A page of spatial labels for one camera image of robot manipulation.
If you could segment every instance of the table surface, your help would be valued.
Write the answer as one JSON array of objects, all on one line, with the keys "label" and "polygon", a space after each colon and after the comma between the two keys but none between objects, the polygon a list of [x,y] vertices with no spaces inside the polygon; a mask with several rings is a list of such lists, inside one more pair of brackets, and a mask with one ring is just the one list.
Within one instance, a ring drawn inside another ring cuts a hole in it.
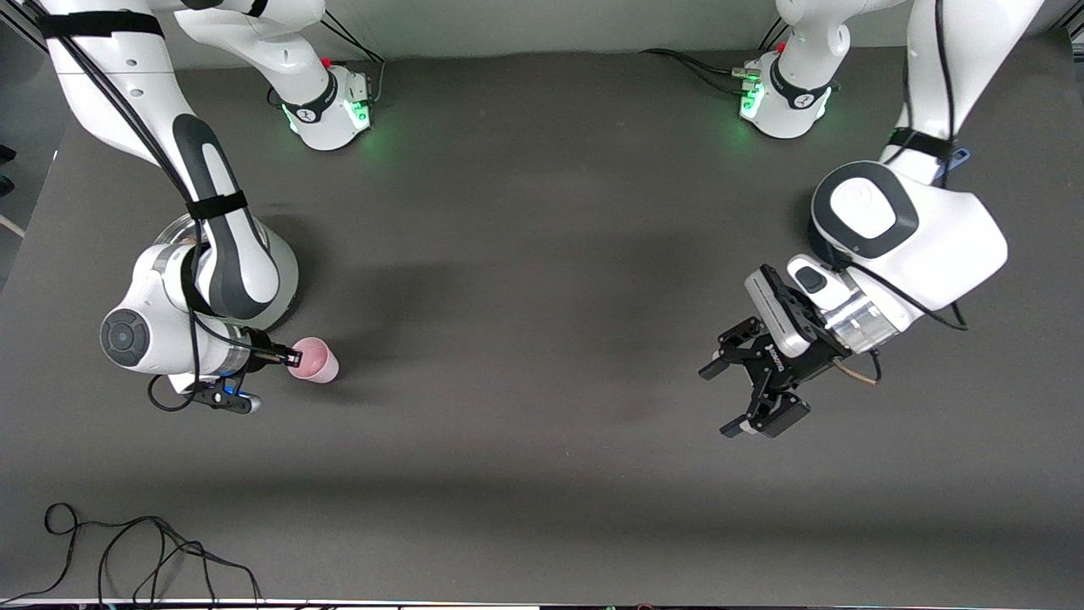
[{"label": "table surface", "polygon": [[[970,334],[920,322],[881,388],[804,386],[813,414],[776,441],[721,438],[748,382],[696,376],[753,313],[741,280],[804,250],[813,186],[878,154],[901,60],[853,51],[795,141],[664,57],[402,61],[373,131],[331,153],[255,70],[181,74],[297,251],[274,337],[322,337],[343,366],[326,387],[254,376],[245,417],[158,412],[101,354],[183,208],[73,125],[0,296],[0,593],[51,582],[65,543],[40,517],[65,501],[160,515],[279,598],[1079,607],[1084,108],[1063,33],[1021,42],[962,134],[952,187],[1011,252],[964,298]],[[104,536],[55,597],[94,595]],[[120,544],[117,590],[156,555],[151,532]],[[168,594],[203,597],[183,568]]]}]

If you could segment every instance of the cable connector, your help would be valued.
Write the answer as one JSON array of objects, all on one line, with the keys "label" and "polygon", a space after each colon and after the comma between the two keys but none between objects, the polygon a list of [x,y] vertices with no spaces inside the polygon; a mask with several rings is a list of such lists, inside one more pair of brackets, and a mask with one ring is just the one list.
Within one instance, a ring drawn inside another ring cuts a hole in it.
[{"label": "cable connector", "polygon": [[752,67],[732,67],[731,76],[747,80],[749,82],[760,82],[760,69]]}]

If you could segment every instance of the white wall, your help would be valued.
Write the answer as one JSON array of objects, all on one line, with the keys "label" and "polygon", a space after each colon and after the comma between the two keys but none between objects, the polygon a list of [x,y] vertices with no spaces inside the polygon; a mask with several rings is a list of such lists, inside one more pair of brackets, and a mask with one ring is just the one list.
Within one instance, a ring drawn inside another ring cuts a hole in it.
[{"label": "white wall", "polygon": [[[1073,2],[1047,0],[1033,30],[1048,27]],[[778,16],[772,0],[327,0],[327,8],[388,59],[752,49]],[[851,20],[854,44],[902,46],[909,11],[907,1]],[[171,16],[162,21],[178,69],[244,65],[192,42]],[[359,57],[319,25],[302,34],[321,55]]]}]

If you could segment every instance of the pink cup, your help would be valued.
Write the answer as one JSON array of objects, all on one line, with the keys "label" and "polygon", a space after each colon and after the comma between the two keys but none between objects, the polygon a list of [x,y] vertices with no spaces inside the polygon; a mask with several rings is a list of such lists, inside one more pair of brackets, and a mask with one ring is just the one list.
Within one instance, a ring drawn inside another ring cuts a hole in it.
[{"label": "pink cup", "polygon": [[315,337],[306,337],[294,345],[301,353],[297,368],[288,368],[289,375],[313,384],[327,384],[338,375],[338,360],[327,345]]}]

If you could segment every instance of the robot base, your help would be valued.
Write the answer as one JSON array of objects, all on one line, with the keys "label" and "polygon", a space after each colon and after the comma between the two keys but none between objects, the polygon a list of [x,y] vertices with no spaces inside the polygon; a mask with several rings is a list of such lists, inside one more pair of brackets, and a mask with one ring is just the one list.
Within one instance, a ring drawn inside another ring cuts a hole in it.
[{"label": "robot base", "polygon": [[[772,63],[778,56],[777,52],[770,51],[746,62],[745,67],[759,69],[766,76],[771,72]],[[820,100],[814,100],[809,107],[795,109],[790,107],[787,99],[775,90],[771,78],[762,78],[752,96],[741,99],[738,116],[752,122],[767,135],[788,140],[804,134],[813,127],[813,122],[824,115],[825,103],[830,93],[831,89]]]},{"label": "robot base", "polygon": [[350,143],[369,129],[372,107],[369,102],[369,82],[364,74],[352,73],[341,66],[332,66],[327,73],[337,81],[338,98],[315,122],[305,122],[283,112],[289,118],[289,128],[301,137],[310,148],[333,151]]},{"label": "robot base", "polygon": [[[267,238],[271,259],[279,269],[279,293],[271,300],[271,303],[268,304],[267,310],[255,319],[248,321],[234,319],[221,320],[225,323],[267,330],[271,328],[272,325],[278,323],[279,320],[289,311],[291,304],[294,303],[294,297],[297,295],[299,273],[297,270],[297,257],[294,255],[294,250],[289,247],[289,244],[287,244],[274,231],[269,229],[264,223],[260,222],[256,218],[254,218],[254,220],[256,220],[256,225],[257,229],[259,229],[261,236]],[[184,239],[189,239],[189,243],[192,243],[191,239],[195,237],[195,232],[193,230],[194,226],[195,223],[190,216],[181,216],[177,220],[170,222],[169,225],[162,231],[158,237],[154,239],[154,243],[175,244],[182,243]]]}]

